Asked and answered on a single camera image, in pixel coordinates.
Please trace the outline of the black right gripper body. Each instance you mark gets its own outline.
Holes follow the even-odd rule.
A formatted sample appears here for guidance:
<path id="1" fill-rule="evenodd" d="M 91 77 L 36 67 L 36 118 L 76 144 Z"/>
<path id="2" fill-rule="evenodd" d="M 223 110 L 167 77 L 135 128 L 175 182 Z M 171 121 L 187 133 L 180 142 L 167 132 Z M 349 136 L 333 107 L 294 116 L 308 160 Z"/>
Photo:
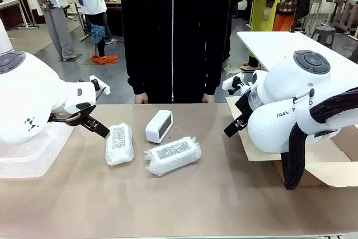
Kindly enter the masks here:
<path id="1" fill-rule="evenodd" d="M 247 124 L 249 117 L 251 116 L 253 110 L 251 109 L 249 105 L 249 95 L 251 93 L 251 90 L 247 90 L 245 93 L 243 93 L 238 101 L 235 103 L 235 106 L 239 109 L 239 111 L 242 113 L 238 118 L 237 122 L 239 124 Z"/>

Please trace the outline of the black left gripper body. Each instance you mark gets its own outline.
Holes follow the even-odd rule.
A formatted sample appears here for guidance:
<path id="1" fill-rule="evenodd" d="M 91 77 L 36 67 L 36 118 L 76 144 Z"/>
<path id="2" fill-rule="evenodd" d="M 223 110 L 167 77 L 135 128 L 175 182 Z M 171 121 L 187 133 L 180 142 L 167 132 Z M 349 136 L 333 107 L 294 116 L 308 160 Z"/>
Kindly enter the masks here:
<path id="1" fill-rule="evenodd" d="M 69 126 L 89 126 L 89 111 L 79 111 L 65 120 L 65 123 Z"/>

